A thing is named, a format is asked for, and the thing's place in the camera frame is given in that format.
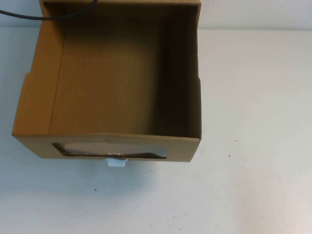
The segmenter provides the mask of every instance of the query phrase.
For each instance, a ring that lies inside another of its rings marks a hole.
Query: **cardboard edge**
[[[14,137],[26,148],[34,152],[41,158],[55,159],[95,159],[104,160],[105,157],[89,156],[64,156],[56,149],[53,143],[88,143],[88,142],[107,142],[112,144],[133,144],[133,145],[151,145],[169,149],[166,159],[140,158],[144,161],[172,161],[172,162],[190,162],[197,151],[200,139],[186,137],[170,136],[144,136],[144,135],[32,135],[23,136],[14,134]]]
[[[45,3],[91,3],[92,0],[40,0]],[[200,0],[98,0],[98,3],[129,3],[129,4],[200,4]]]

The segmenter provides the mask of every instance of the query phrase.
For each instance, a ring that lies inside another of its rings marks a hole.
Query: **open cardboard box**
[[[90,0],[42,0],[44,16]],[[190,161],[201,139],[199,0],[98,0],[43,21],[13,136],[42,158]]]

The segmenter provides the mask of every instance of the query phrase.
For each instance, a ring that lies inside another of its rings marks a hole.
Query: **white table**
[[[38,31],[0,28],[0,233],[312,232],[312,32],[199,31],[193,161],[107,168],[11,137]]]

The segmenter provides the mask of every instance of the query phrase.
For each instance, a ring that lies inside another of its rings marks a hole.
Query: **box side wall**
[[[45,16],[63,14],[63,9],[45,9]],[[12,134],[49,132],[65,27],[61,22],[43,21],[31,72],[25,76]]]
[[[76,135],[76,136],[16,136],[17,139],[29,150],[42,158],[58,159],[95,159],[103,160],[102,156],[64,156],[53,145],[53,143],[96,143],[106,142],[109,144],[125,144],[151,146],[167,148],[168,154],[166,159],[155,158],[130,158],[129,160],[143,161],[172,161],[172,162],[189,162],[193,158],[198,146],[199,140],[183,137],[166,137],[166,136],[142,136],[142,135]]]
[[[188,26],[188,137],[201,139],[201,89],[198,77],[196,13],[190,15]]]

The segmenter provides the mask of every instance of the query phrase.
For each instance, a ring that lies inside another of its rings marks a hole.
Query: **box flap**
[[[40,0],[41,2],[89,3],[92,0]],[[200,4],[200,0],[97,0],[98,3],[160,3],[160,4]]]

